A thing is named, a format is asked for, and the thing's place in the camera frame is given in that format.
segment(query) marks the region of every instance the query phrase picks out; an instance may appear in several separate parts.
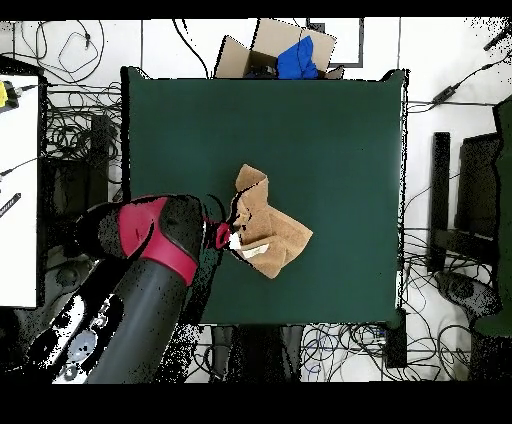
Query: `black cable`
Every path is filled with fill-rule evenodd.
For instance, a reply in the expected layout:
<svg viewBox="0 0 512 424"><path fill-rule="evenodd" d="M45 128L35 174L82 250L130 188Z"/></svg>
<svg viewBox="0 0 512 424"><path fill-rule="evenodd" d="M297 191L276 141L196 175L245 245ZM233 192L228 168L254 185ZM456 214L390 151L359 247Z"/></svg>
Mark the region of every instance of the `black cable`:
<svg viewBox="0 0 512 424"><path fill-rule="evenodd" d="M451 325L447 325L446 327L444 327L438 334L437 336L437 351L439 353L439 361L441 362L441 366L443 367L444 371L446 372L446 374L448 375L448 377L450 378L450 380L454 381L456 380L455 377L453 377L450 372L447 370L446 368L446 365L444 363L444 358L443 358L443 354L442 354L442 349L441 349L441 337L443 335L443 333L446 331L446 330L449 330L450 328L462 328L463 330L466 330L469 334L471 334L471 330L467 327L464 327L463 325L459 325L459 324L451 324Z"/></svg>
<svg viewBox="0 0 512 424"><path fill-rule="evenodd" d="M304 69L302 69L302 65L300 63L300 58L299 58L299 47L300 47L300 40L302 39L302 31L304 31L304 28L302 28L298 23L297 21L295 20L295 18L292 18L293 19L293 22L295 22L295 25L297 25L299 28L300 28L300 34L299 34L299 41L297 43L297 62L299 64L299 69L300 69L300 77L301 79L304 78Z"/></svg>
<svg viewBox="0 0 512 424"><path fill-rule="evenodd" d="M33 162L33 161L35 161L35 160L37 160L37 159L39 159L39 158L32 158L32 159L29 159L29 160L27 160L27 161L25 161L25 162L23 162L23 163L20 163L19 165L16 165L14 168L7 169L7 170L5 170L5 171L3 171L3 172L0 172L0 177L5 177L6 175L10 174L10 173L11 173L12 171L14 171L15 169L18 169L20 166L23 166L23 165L25 165L25 164L27 164L27 163Z"/></svg>
<svg viewBox="0 0 512 424"><path fill-rule="evenodd" d="M180 36L180 38L183 40L183 42L186 44L186 46L190 49L190 51L192 53L194 53L194 55L199 59L199 61L201 62L201 65L203 65L203 68L204 68L204 72L206 74L206 79L209 79L210 76L208 75L208 68L206 67L206 64L204 63L203 59L201 58L201 56L199 56L197 54L197 52L192 48L192 46L189 44L189 42L187 40L185 40L185 37L183 37L183 34L181 33L181 31L179 30L178 28L178 25L176 24L176 19L173 19L172 20L172 23L174 24L174 28L176 28L176 32L178 33L178 35Z"/></svg>
<svg viewBox="0 0 512 424"><path fill-rule="evenodd" d="M448 178L449 180L453 179L453 178L456 178L460 175L460 172L455 174L455 175L452 175L450 178ZM432 185L430 185L429 187L427 187L425 190L419 192L416 196L414 196L411 200L409 200L407 202L407 205L405 205L405 208L404 208L404 215L405 215L405 211L407 210L407 208L409 207L409 205L411 204L411 202L416 199L417 197L419 197L420 195L422 195L423 193L426 193L427 191L429 191L430 189L432 188Z"/></svg>
<svg viewBox="0 0 512 424"><path fill-rule="evenodd" d="M85 79L89 78L91 75L94 74L94 72L96 72L96 70L98 69L99 65L101 64L101 61L102 61L102 58L103 58L103 51L105 49L105 32L104 32L104 29L103 29L103 24L101 23L100 20L98 20L98 23L100 25L100 29L101 29L101 34L102 34L102 46L101 46L101 51L99 53L99 55L97 56L98 58L98 61L96 63L96 65L94 66L94 68L91 70L91 72L89 72L89 74L87 74L85 77L83 78L80 78L80 79L73 79L72 77L72 73L74 72L77 72L79 69L82 69L83 67L85 67L86 65L88 65L89 63L92 63L92 61L94 61L94 59L92 61L89 61L87 62L86 64L82 65L80 68L78 68L77 70L75 71L72 71L72 72L69 72L67 69L65 69L65 67L63 68L59 68L59 67L56 67L56 66L52 66L52 65L47 65L45 63L42 63L41 60L44 59L47 55L47 52L48 52L48 44L47 44L47 40L46 40L46 34L44 32L44 26L47 25L48 23L51 23L51 22L58 22L58 21L44 21L44 22L39 22L39 25L36 29L36 40L35 40L35 51L34 49L32 48L32 46L27 42L27 40L25 39L25 35L24 35L24 31L23 31L23 22L21 23L21 34L22 34L22 39L23 41L26 43L26 45L28 46L28 48L31 50L31 52L33 53L33 56L30 56L30 55L23 55L23 54L18 54L18 56L21 56L21 57L25 57L25 58L28 58L28 59L33 59L37 62L37 65L43 69L45 69L47 72L49 72L50 74L52 74L53 76L55 76L56 78L58 78L59 80L63 81L63 82L66 82L68 84L76 84L76 83L79 83L81 81L84 81ZM80 21L77 21L81 26L82 28L84 29L84 39L86 40L86 47L91 44L91 45L94 45L93 42L90 40L90 35L89 33L87 32L87 30L85 29L85 26L83 25L82 22ZM45 49L45 52L42 56L39 56L39 34L41 33L42 37L43 37L43 42L44 42L44 49ZM59 53L59 58L60 56L62 55L63 51L65 50L66 48L66 44L64 44L64 46L62 47L60 53ZM9 55L11 54L12 52L5 52L5 53L0 53L0 56L4 56L4 55ZM61 72L66 72L72 79L72 81L68 81L64 78L62 78L60 75L56 74L55 72L53 72L52 70L50 70L49 68L53 68L53 69L56 69L56 70L59 70Z"/></svg>
<svg viewBox="0 0 512 424"><path fill-rule="evenodd" d="M507 59L511 59L512 58L512 50L509 50L507 52L507 54L500 60L496 61L496 62L493 62L493 63L488 63L484 66L482 66L481 68L478 68L476 69L475 71L471 72L470 74L468 74L466 77L464 77L462 80L460 80L457 84L455 84L454 86L448 86L446 87L441 93L439 93L436 97L434 97L434 99L432 99L432 105L425 109L425 110L421 110L421 111L413 111L413 112L409 112L409 113L424 113L424 112L428 112L429 110L432 110L434 109L435 107L439 106L439 105L442 105L442 104L445 104L446 101L451 98L455 92L457 91L457 89L465 82L467 81L469 78L471 78L472 76L476 75L478 72L480 71L485 71L487 69L490 69L492 68L493 66L496 66L496 65L499 65L500 63L505 63L505 61Z"/></svg>
<svg viewBox="0 0 512 424"><path fill-rule="evenodd" d="M143 58L144 58L144 21L141 19L140 21L140 68L143 68Z"/></svg>

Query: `cable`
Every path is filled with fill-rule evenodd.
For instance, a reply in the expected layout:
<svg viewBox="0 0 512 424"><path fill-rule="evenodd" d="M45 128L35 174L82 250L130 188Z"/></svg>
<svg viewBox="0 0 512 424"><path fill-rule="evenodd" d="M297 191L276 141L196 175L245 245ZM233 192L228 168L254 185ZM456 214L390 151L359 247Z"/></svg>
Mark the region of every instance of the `cable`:
<svg viewBox="0 0 512 424"><path fill-rule="evenodd" d="M480 71L485 71L487 69L492 68L493 66L499 65L500 63L506 63L505 61L507 59L510 59L510 58L512 58L512 50L509 50L507 52L507 54L502 59L500 59L500 60L498 60L496 62L493 62L493 63L488 63L488 64L482 66L481 68L478 68L477 70L475 70L475 71L471 72L470 74L468 74L465 78L460 80L457 84L455 84L453 86L450 85L450 86L446 87L443 91L441 91L437 96L435 96L432 99L432 105L429 108L427 108L425 110L413 111L413 112L409 112L409 113L425 113L425 112L428 112L429 110L434 109L435 107L437 107L437 106L439 106L441 104L446 103L446 101L455 94L457 89L464 82L466 82L469 78L471 78L472 76L476 75Z"/></svg>
<svg viewBox="0 0 512 424"><path fill-rule="evenodd" d="M179 30L178 28L178 25L176 24L176 19L173 19L172 20L172 23L174 24L174 28L176 28L176 32L178 33L178 35L180 36L180 38L183 40L183 42L186 44L186 46L190 49L190 51L192 53L194 53L194 55L199 59L199 62L201 62L201 65L203 65L203 68L204 68L204 72L206 74L206 79L209 79L210 76L208 74L208 68L206 67L206 64L204 63L203 59L201 58L201 56L199 56L197 54L197 52L192 48L192 46L189 44L189 42L187 40L185 40L185 37L183 37L183 34L181 33L181 31Z"/></svg>
<svg viewBox="0 0 512 424"><path fill-rule="evenodd" d="M25 38L25 34L24 34L24 29L23 29L23 22L21 23L21 35L22 35L22 39L23 41L25 42L25 44L27 45L27 47L30 49L30 51L32 52L33 56L30 56L30 55L24 55L24 54L20 54L20 53L17 53L18 56L20 57L25 57L25 58L28 58L28 59L33 59L37 62L37 65L41 68L43 68L44 70L46 70L47 72L49 72L50 74L52 74L54 77L58 78L59 80L63 81L63 82L66 82L68 84L76 84L76 83L79 83L81 81L84 81L85 79L89 78L91 75L94 74L94 72L96 72L96 70L98 69L99 65L101 64L101 61L102 61L102 58L103 58L103 51L104 51L104 48L105 48L105 32L104 32L104 29L103 29L103 24L101 23L100 20L98 20L98 23L100 25L100 29L101 29L101 35L102 35L102 45L101 45L101 50L99 52L99 54L97 54L95 56L95 58L93 58L91 61L85 63L84 65L82 65L80 68L78 69L75 69L74 71L68 71L63 65L62 65L62 61L61 61L61 56L64 52L64 50L66 49L66 46L68 44L68 42L66 42L64 44L64 46L62 47L59 55L58 55L58 60L59 60L59 63L61 64L62 68L59 68L59 67L56 67L56 66L53 66L53 65L48 65L48 64L45 64L45 63L42 63L41 60L44 59L48 53L48 44L47 44L47 40L46 40L46 34L44 32L44 26L51 23L51 22L58 22L58 21L40 21L39 22L39 25L36 29L36 36L35 36L35 50L32 48L32 46L27 42L26 38ZM92 45L94 47L94 49L96 50L96 53L98 53L98 50L96 48L96 46L94 45L94 43L91 41L91 36L89 35L89 33L87 32L84 24L81 22L81 21L78 21L77 22L82 26L83 30L84 30L84 35L83 35L83 38L85 40L85 48L88 48L89 45ZM43 37L43 42L44 42L44 54L42 56L39 55L39 34L41 33L42 37ZM76 32L73 32L69 35L68 37L68 41L69 39L72 37L73 34L77 34L79 36L82 36L81 34L78 34ZM5 52L5 53L0 53L0 56L6 56L6 55L9 55L13 52ZM88 64L92 63L95 59L98 59L96 65L94 66L94 68L91 70L91 72L89 72L85 77L83 78L80 78L80 79L74 79L72 77L71 74L73 73L76 73L78 70L84 68L85 66L87 66ZM56 74L55 72L53 72L50 68L52 69L55 69L55 70L58 70L58 71L61 71L61 72L65 72L67 73L71 80L72 81L68 81L66 79L64 79L63 77L61 77L60 75Z"/></svg>
<svg viewBox="0 0 512 424"><path fill-rule="evenodd" d="M10 174L12 171L14 171L15 169L18 169L20 166L23 166L23 165L26 165L27 163L30 163L30 162L33 162L35 160L37 160L39 158L33 158L33 159L29 159L23 163L20 163L19 165L16 165L14 168L11 168L11 169L7 169L3 172L0 172L0 178L1 177L5 177L6 175Z"/></svg>
<svg viewBox="0 0 512 424"><path fill-rule="evenodd" d="M301 79L304 78L304 69L302 69L302 65L300 63L300 58L299 58L299 47L300 47L300 41L302 39L302 31L304 31L304 28L302 28L298 23L297 21L295 20L295 18L292 18L293 19L293 22L295 22L295 25L297 25L299 28L300 28L300 34L299 34L299 41L297 43L297 63L299 64L299 69L300 69L300 77Z"/></svg>
<svg viewBox="0 0 512 424"><path fill-rule="evenodd" d="M444 358L443 358L443 354L442 354L442 350L441 350L441 337L442 335L444 334L444 332L446 330L449 330L450 328L462 328L463 330L467 331L469 334L471 334L471 331L469 330L469 328L467 327L464 327L463 325L459 325L459 324L451 324L451 325L448 325L446 327L444 327L440 332L439 332L439 335L437 336L437 351L439 352L439 361L441 362L441 366L443 367L444 371L446 372L446 374L448 375L448 377L450 378L450 380L457 380L455 377L453 377L450 372L446 369L446 365L444 363Z"/></svg>
<svg viewBox="0 0 512 424"><path fill-rule="evenodd" d="M460 172L455 174L455 175L452 175L450 178L448 178L449 180L453 179L453 178L456 178L460 175ZM429 187L427 187L425 190L421 191L420 193L418 193L416 196L414 196L411 200L409 200L407 202L407 205L405 205L405 208L404 208L404 215L405 215L405 211L407 210L407 208L409 207L409 204L414 200L416 199L417 197L419 197L420 195L422 195L423 193L426 193L427 191L429 191L430 189L432 188L432 185L430 185Z"/></svg>

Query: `white floor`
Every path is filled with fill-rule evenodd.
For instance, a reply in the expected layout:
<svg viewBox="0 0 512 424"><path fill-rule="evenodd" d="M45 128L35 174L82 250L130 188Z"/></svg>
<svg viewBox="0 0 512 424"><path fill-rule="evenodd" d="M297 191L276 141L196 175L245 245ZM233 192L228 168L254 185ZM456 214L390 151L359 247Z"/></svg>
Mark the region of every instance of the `white floor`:
<svg viewBox="0 0 512 424"><path fill-rule="evenodd" d="M295 18L300 25L304 24L304 19ZM357 61L358 27L355 24L357 20L311 18L311 21L326 22L326 32L338 37L339 42L333 61ZM105 87L113 81L119 81L119 68L123 65L141 66L152 78L204 77L202 65L179 38L170 20L144 21L143 25L141 21L102 21L102 26L98 21L83 21L83 24L91 35L93 43L87 50L84 50L83 29L77 21L53 22L45 25L49 47L44 59L47 65L65 67L68 70L80 67L94 59L96 50L98 53L101 51L103 28L105 43L102 61L96 72L82 84ZM183 30L179 20L178 25L212 73L223 36L229 34L244 45L250 46L256 19L189 20L187 21L188 33ZM499 32L500 25L493 18L365 18L364 66L359 69L347 69L345 79L378 80L390 69L397 67L409 69L411 71L408 91L410 106L415 106L412 109L415 111L423 110L428 106L417 105L421 102L430 102L447 86L456 84L484 64L501 59L512 48L512 42L509 39L488 52L483 50L483 46ZM36 28L36 22L24 24L25 39L33 50L35 50ZM33 55L22 38L19 24L16 29L15 47L18 54ZM59 64L58 56L63 47L65 49ZM42 42L39 49L40 52L44 50ZM0 30L0 52L6 51L12 51L12 33ZM74 73L73 78L76 80L87 75L95 63L97 59ZM65 72L55 72L69 80L69 75ZM429 186L433 133L437 131L451 133L450 169L455 175L459 166L458 151L463 139L495 131L491 106L512 94L511 78L512 67L506 63L499 64L467 80L450 99L450 102L459 104L445 104L426 113L408 115L406 201ZM52 75L48 75L48 79L52 83L59 82ZM454 178L451 180L450 224L453 224L455 214L453 205L456 189L457 178ZM405 226L426 227L427 211L428 193L425 193L411 202L405 216ZM415 230L410 231L410 234L425 239L425 232ZM421 267L415 267L415 271L421 275L425 273ZM411 286L408 302L416 311L421 312L435 339L440 329L448 324L467 325L460 308L444 301L430 285L425 283L422 287L424 281L416 282L420 289L414 287L414 284ZM407 317L409 340L412 342L426 337L427 327L421 316L414 313L410 306L406 305L406 309L411 312ZM323 327L322 330L328 331L329 334L337 334L338 329ZM469 338L462 329L447 330L442 341L450 349L469 349ZM314 347L315 343L318 344L318 337L313 337L313 342L304 341L304 344L309 347ZM428 352L434 348L432 341L429 340L411 343L409 347L411 350ZM377 360L377 366L367 355L353 351L339 349L334 354L326 354L323 349L323 356L321 352L322 350L319 350L308 359L303 371L304 381L322 381L331 374L332 381L369 381L382 378L382 372L378 368L381 366L380 359ZM433 355L411 351L409 360L414 361L430 356ZM433 356L427 362L438 365L438 356ZM437 373L435 367L413 365L411 368L425 379L432 379ZM414 371L408 369L400 372L402 375L405 373L407 376L418 377ZM400 378L397 370L385 370L385 373L388 377L384 379L389 378L389 375ZM463 367L456 373L458 378L464 378ZM437 377L438 380L448 378L444 372ZM205 381L205 379L202 371L191 377L193 381Z"/></svg>

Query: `white desk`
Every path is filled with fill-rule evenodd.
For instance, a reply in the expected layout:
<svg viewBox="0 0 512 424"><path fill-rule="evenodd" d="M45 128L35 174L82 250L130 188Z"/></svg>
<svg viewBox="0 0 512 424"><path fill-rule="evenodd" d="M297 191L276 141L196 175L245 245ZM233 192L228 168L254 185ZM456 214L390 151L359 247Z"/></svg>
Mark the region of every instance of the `white desk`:
<svg viewBox="0 0 512 424"><path fill-rule="evenodd" d="M0 75L15 87L38 84L35 76ZM19 107L0 114L0 172L37 157L38 89L19 99ZM37 161L0 182L0 208L16 193L21 199L0 218L0 306L36 307Z"/></svg>

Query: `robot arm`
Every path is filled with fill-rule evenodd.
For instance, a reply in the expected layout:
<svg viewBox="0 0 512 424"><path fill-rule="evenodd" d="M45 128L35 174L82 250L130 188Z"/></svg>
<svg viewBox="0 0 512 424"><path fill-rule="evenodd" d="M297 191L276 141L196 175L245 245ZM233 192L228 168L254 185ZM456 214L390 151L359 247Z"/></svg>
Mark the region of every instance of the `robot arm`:
<svg viewBox="0 0 512 424"><path fill-rule="evenodd" d="M39 368L44 363L54 382L151 382L201 247L215 243L222 249L228 240L229 226L205 220L201 202L192 196L147 197L92 209L78 222L76 242L105 260L73 296L85 304L83 319L67 348L49 362L55 331L69 321L65 308L33 344L32 363Z"/></svg>

